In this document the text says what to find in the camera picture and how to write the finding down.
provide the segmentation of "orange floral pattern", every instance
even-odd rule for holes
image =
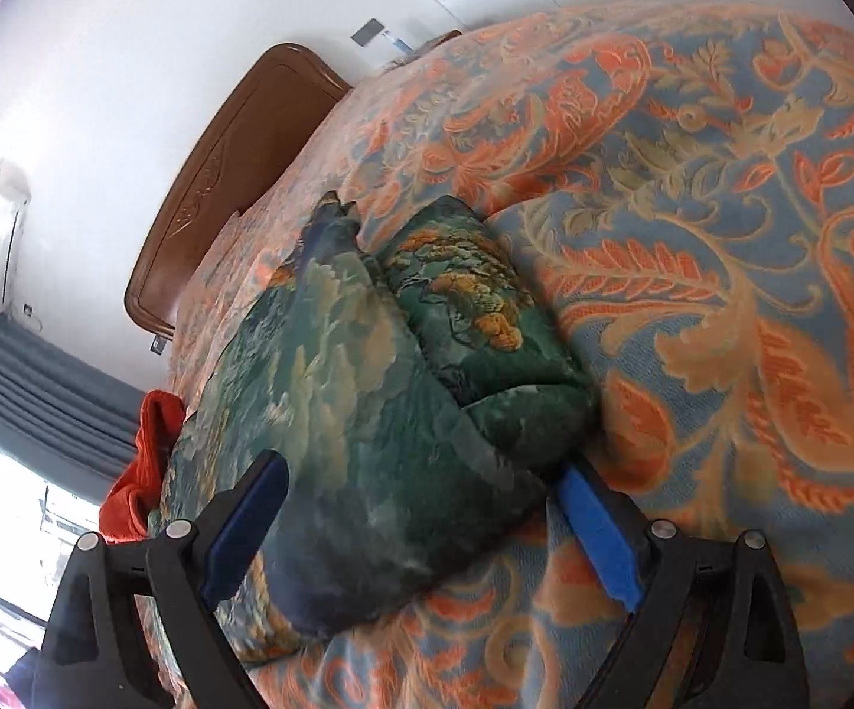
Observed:
[[[368,251],[446,193],[488,217],[603,377],[601,471],[696,535],[764,529],[813,705],[840,706],[854,34],[748,6],[570,9],[361,84],[189,288],[172,360],[188,404],[329,188],[358,202]],[[432,594],[252,677],[278,706],[571,706],[621,623],[550,503]]]

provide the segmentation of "silver screw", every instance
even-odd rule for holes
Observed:
[[[758,530],[745,531],[745,537],[742,540],[749,549],[761,549],[765,545],[765,537]]]
[[[650,532],[653,533],[659,539],[671,539],[676,536],[676,525],[671,523],[669,520],[655,520],[655,522],[650,525]]]
[[[164,528],[169,539],[182,539],[191,532],[191,523],[187,520],[174,520],[173,523]]]
[[[83,552],[93,551],[98,545],[99,537],[95,533],[83,533],[79,536],[79,541],[76,542],[76,546]]]

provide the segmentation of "red cloth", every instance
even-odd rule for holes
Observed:
[[[135,460],[99,508],[99,532],[110,544],[148,537],[148,514],[161,503],[161,483],[184,425],[184,403],[155,389],[142,400]]]

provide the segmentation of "white wall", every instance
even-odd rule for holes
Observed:
[[[139,388],[164,383],[167,356],[122,303],[164,194],[263,51],[299,42],[355,83],[393,57],[350,41],[372,17],[409,44],[459,25],[435,0],[1,1],[0,157],[31,193],[27,324]]]

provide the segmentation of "carved headboard detail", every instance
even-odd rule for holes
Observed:
[[[350,87],[312,51],[270,48],[241,79],[168,192],[126,288],[126,312],[171,338],[184,287],[227,218],[283,174]]]

